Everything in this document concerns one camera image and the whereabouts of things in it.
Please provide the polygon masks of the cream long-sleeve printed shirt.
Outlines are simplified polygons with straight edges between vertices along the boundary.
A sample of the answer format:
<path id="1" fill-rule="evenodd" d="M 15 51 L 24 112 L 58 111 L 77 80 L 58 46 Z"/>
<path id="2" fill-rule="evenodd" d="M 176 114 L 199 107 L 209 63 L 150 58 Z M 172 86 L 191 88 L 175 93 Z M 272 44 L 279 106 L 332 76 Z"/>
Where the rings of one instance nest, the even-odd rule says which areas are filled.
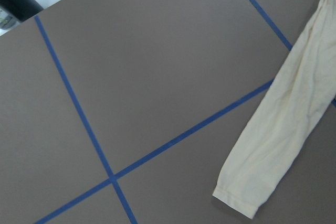
<path id="1" fill-rule="evenodd" d="M 253 218 L 335 97 L 335 0 L 320 0 L 220 170 L 213 196 Z"/>

